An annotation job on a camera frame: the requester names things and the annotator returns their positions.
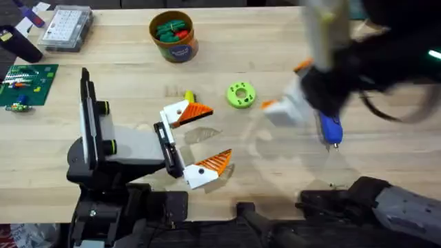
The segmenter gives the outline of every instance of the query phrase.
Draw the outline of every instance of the wooden table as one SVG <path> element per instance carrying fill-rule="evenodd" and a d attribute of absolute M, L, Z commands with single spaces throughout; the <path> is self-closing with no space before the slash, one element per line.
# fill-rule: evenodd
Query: wooden table
<path fill-rule="evenodd" d="M 31 114 L 0 111 L 0 223 L 70 221 L 79 189 L 66 180 L 66 154 L 80 135 L 81 67 L 90 71 L 98 97 L 110 102 L 119 125 L 151 130 L 159 110 L 181 100 L 185 90 L 215 109 L 174 132 L 187 161 L 233 149 L 220 180 L 189 192 L 189 220 L 230 219 L 242 200 L 255 202 L 270 218 L 300 218 L 294 207 L 299 191 L 330 189 L 330 183 L 348 187 L 361 175 L 441 198 L 440 114 L 418 125 L 388 123 L 354 97 L 342 115 L 340 151 L 330 153 L 313 123 L 277 128 L 265 119 L 260 103 L 280 96 L 296 78 L 292 68 L 309 54 L 298 8 L 183 10 L 194 21 L 200 50 L 182 64 L 165 61 L 148 34 L 151 18 L 162 11 L 95 11 L 80 53 L 47 54 L 41 61 L 60 65 L 46 105 Z M 39 33 L 33 28 L 30 40 L 36 43 Z M 225 90 L 234 81 L 256 88 L 251 108 L 228 106 Z M 420 88 L 406 87 L 372 99 L 397 114 L 414 108 L 420 95 Z M 204 135 L 201 128 L 220 134 L 186 145 L 191 133 Z M 164 171 L 139 181 L 156 190 L 189 190 Z"/>

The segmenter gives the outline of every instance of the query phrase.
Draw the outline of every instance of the orange object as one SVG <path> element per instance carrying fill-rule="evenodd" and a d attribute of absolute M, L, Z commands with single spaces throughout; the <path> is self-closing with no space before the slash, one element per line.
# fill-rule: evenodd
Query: orange object
<path fill-rule="evenodd" d="M 197 119 L 206 117 L 213 114 L 213 109 L 200 103 L 189 103 L 187 108 L 185 108 L 181 117 L 178 121 L 173 123 L 173 127 L 179 127 L 186 123 L 195 121 Z"/>
<path fill-rule="evenodd" d="M 306 68 L 308 66 L 310 66 L 312 64 L 312 58 L 309 58 L 303 62 L 301 62 L 300 64 L 298 64 L 295 68 L 294 68 L 294 72 L 297 73 L 298 71 L 300 71 L 303 68 Z"/>
<path fill-rule="evenodd" d="M 268 106 L 270 106 L 271 104 L 273 104 L 273 103 L 275 103 L 275 102 L 276 102 L 276 100 L 264 101 L 264 102 L 262 103 L 262 105 L 260 106 L 260 109 L 261 109 L 261 110 L 264 110 L 264 109 L 266 109 Z"/>
<path fill-rule="evenodd" d="M 214 155 L 201 162 L 197 162 L 195 165 L 205 167 L 210 170 L 214 170 L 220 176 L 229 163 L 229 159 L 232 157 L 232 150 L 228 149 L 220 154 Z"/>

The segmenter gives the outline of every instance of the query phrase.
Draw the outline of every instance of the clear plastic box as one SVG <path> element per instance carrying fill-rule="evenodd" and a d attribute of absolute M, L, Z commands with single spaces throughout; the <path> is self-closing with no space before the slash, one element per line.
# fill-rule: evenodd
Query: clear plastic box
<path fill-rule="evenodd" d="M 79 52 L 92 23 L 88 6 L 57 6 L 38 44 L 47 51 Z"/>

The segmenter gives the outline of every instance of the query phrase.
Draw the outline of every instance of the green washer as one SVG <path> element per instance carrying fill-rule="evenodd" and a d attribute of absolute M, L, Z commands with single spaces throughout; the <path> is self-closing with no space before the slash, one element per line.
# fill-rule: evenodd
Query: green washer
<path fill-rule="evenodd" d="M 247 82 L 235 82 L 227 89 L 227 100 L 235 108 L 247 108 L 256 100 L 256 91 Z"/>

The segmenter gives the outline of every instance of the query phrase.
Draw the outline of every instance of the green circuit board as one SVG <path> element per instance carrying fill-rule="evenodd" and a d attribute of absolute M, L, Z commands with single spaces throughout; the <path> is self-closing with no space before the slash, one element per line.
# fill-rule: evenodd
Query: green circuit board
<path fill-rule="evenodd" d="M 11 66 L 0 85 L 0 106 L 16 103 L 19 95 L 28 97 L 27 105 L 44 105 L 57 70 L 58 65 Z M 14 82 L 22 82 L 26 86 L 15 89 L 9 87 Z"/>

